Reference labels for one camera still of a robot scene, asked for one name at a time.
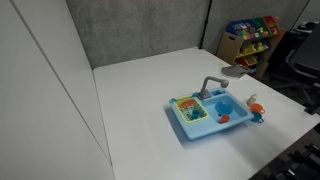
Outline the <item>grey toy faucet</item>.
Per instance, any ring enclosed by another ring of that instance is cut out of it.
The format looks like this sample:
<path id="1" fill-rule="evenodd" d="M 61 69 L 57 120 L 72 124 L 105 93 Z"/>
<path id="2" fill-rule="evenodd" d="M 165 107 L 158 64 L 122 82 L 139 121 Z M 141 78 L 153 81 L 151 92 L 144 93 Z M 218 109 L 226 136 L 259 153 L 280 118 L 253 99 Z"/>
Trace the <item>grey toy faucet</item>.
<path id="1" fill-rule="evenodd" d="M 213 76 L 207 76 L 202 84 L 200 91 L 198 92 L 198 98 L 200 100 L 208 99 L 212 96 L 208 87 L 211 82 L 217 83 L 221 88 L 227 88 L 229 85 L 229 81 L 227 79 L 221 79 Z"/>

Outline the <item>blue toy sink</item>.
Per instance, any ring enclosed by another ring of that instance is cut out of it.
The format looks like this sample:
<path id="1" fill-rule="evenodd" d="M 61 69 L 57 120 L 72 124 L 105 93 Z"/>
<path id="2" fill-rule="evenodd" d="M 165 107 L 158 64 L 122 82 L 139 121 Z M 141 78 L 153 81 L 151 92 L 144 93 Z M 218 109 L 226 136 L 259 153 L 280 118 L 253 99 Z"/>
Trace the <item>blue toy sink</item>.
<path id="1" fill-rule="evenodd" d="M 177 109 L 174 107 L 171 98 L 169 100 L 171 109 L 173 110 L 177 121 L 181 125 L 184 133 L 186 134 L 189 140 L 195 140 L 207 135 L 223 131 L 225 129 L 237 126 L 245 121 L 252 120 L 254 115 L 239 101 L 237 100 L 231 93 L 229 93 L 224 88 L 215 88 L 210 90 L 212 96 L 205 100 L 200 100 L 198 98 L 198 93 L 195 92 L 190 95 L 175 97 L 175 98 L 182 98 L 187 96 L 195 97 L 199 100 L 201 105 L 205 108 L 208 113 L 208 117 L 205 120 L 201 120 L 195 123 L 187 124 L 182 121 L 182 118 L 179 116 Z M 219 114 L 216 109 L 215 105 L 218 102 L 224 102 L 229 104 L 233 111 L 230 116 L 230 120 L 227 123 L 220 124 L 219 120 L 222 114 Z"/>

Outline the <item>black office chair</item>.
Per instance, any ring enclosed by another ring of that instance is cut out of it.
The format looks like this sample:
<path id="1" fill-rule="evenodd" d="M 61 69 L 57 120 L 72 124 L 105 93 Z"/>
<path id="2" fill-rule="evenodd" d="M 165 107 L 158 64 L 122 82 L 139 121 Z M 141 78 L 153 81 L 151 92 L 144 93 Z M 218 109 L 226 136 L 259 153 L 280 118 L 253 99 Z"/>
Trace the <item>black office chair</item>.
<path id="1" fill-rule="evenodd" d="M 304 111 L 313 115 L 320 106 L 320 98 L 312 100 L 309 90 L 319 94 L 320 90 L 320 26 L 311 32 L 298 49 L 292 50 L 285 59 L 290 73 L 285 76 L 273 74 L 272 78 L 285 81 L 285 84 L 276 85 L 275 89 L 298 88 L 306 99 Z"/>

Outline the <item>beige toy bread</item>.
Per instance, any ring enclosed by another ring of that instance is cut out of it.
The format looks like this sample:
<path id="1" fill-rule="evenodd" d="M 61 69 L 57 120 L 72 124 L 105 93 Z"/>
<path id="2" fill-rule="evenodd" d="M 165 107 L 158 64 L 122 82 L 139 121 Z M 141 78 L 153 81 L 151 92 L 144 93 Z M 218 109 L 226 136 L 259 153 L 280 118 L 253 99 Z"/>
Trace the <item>beige toy bread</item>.
<path id="1" fill-rule="evenodd" d="M 247 100 L 247 105 L 250 107 L 257 100 L 257 94 L 252 94 L 250 98 Z"/>

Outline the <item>orange plate in rack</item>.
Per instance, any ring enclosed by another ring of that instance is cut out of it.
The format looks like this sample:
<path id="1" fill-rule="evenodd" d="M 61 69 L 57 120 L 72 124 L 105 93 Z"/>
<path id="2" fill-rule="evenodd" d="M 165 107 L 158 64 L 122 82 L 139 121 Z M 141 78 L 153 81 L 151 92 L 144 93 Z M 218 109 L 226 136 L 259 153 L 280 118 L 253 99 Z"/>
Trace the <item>orange plate in rack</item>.
<path id="1" fill-rule="evenodd" d="M 183 101 L 181 104 L 178 105 L 179 108 L 188 108 L 194 104 L 195 100 L 194 99 L 188 99 Z"/>

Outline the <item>orange cup in sink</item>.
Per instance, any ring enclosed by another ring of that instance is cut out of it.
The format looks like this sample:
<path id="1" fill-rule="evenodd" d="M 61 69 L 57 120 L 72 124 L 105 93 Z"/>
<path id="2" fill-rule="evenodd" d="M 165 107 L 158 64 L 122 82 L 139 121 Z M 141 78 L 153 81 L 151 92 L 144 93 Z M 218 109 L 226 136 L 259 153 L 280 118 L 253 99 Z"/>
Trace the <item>orange cup in sink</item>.
<path id="1" fill-rule="evenodd" d="M 227 114 L 222 114 L 219 120 L 220 124 L 227 123 L 230 120 L 230 116 Z"/>

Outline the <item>black equipment at table edge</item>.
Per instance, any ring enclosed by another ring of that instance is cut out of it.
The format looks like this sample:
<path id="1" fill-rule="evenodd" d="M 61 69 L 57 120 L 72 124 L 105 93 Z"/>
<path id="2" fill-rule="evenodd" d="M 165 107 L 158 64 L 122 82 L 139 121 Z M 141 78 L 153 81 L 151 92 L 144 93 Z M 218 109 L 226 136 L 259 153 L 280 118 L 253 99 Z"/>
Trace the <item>black equipment at table edge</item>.
<path id="1" fill-rule="evenodd" d="M 249 180 L 320 180 L 320 125 L 317 124 Z"/>

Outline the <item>blue toy plate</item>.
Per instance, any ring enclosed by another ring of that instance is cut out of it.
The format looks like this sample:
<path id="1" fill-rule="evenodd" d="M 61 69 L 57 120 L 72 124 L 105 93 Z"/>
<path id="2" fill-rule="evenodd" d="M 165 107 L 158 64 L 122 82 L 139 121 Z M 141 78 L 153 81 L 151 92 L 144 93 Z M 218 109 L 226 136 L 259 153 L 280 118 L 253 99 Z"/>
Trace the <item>blue toy plate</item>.
<path id="1" fill-rule="evenodd" d="M 219 114 L 227 114 L 227 115 L 231 114 L 233 111 L 232 107 L 229 104 L 224 102 L 218 102 L 215 105 L 215 109 Z"/>

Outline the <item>grey metal mounting plate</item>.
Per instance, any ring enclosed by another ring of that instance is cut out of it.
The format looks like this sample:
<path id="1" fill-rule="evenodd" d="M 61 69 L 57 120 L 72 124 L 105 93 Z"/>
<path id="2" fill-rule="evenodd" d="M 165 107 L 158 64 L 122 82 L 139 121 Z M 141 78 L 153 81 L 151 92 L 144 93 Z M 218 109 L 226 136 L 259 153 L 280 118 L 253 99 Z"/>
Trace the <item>grey metal mounting plate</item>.
<path id="1" fill-rule="evenodd" d="M 241 79 L 250 71 L 249 68 L 236 64 L 231 66 L 226 66 L 221 68 L 221 74 L 227 78 L 231 79 Z"/>

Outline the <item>yellow green dish rack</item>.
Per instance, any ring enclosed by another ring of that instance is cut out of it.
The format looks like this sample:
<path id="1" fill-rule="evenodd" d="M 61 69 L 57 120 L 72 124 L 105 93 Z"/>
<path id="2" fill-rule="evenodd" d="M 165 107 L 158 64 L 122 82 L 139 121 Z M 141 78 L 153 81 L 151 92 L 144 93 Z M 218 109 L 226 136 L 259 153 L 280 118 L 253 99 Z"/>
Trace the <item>yellow green dish rack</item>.
<path id="1" fill-rule="evenodd" d="M 181 104 L 183 101 L 188 100 L 188 99 L 194 99 L 195 102 L 192 106 L 188 107 L 188 108 L 179 108 L 178 105 Z M 177 112 L 179 114 L 179 116 L 182 118 L 182 121 L 190 124 L 190 123 L 195 123 L 201 120 L 205 120 L 208 117 L 208 113 L 205 110 L 205 108 L 201 105 L 201 103 L 199 102 L 199 100 L 195 97 L 192 96 L 187 96 L 187 97 L 182 97 L 182 98 L 174 98 L 172 100 L 174 107 L 177 109 Z M 197 119 L 192 120 L 191 116 L 192 116 L 192 111 L 193 110 L 199 110 L 200 111 L 200 115 Z"/>

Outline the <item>orange cup on table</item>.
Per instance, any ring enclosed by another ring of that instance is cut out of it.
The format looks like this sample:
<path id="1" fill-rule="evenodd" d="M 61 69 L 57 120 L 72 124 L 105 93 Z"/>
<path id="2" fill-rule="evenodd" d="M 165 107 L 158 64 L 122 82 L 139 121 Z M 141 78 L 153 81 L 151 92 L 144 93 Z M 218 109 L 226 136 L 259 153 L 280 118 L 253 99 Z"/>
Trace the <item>orange cup on table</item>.
<path id="1" fill-rule="evenodd" d="M 253 103 L 253 104 L 250 106 L 250 110 L 251 110 L 251 111 L 256 111 L 256 112 L 258 112 L 258 113 L 260 113 L 260 114 L 264 114 L 264 113 L 265 113 L 264 108 L 263 108 L 260 104 L 258 104 L 258 103 Z"/>

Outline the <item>blue cup in rack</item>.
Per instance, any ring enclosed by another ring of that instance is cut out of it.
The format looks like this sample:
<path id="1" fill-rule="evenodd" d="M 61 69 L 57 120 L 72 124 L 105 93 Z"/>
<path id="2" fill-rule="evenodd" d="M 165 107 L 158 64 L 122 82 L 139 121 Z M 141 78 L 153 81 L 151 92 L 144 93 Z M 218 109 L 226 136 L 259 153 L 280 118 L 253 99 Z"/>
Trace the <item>blue cup in rack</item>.
<path id="1" fill-rule="evenodd" d="M 200 111 L 199 110 L 193 110 L 191 119 L 192 120 L 197 119 L 199 117 L 199 115 L 200 115 Z"/>

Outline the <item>wooden toy storage shelf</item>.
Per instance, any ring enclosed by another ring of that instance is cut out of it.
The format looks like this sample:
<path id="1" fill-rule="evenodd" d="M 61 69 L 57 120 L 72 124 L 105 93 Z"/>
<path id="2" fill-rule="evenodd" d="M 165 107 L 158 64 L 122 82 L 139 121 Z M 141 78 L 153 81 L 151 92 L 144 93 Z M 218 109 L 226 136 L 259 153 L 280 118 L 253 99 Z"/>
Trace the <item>wooden toy storage shelf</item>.
<path id="1" fill-rule="evenodd" d="M 240 64 L 260 79 L 285 34 L 278 17 L 263 16 L 230 21 L 222 35 L 217 56 L 230 65 Z"/>

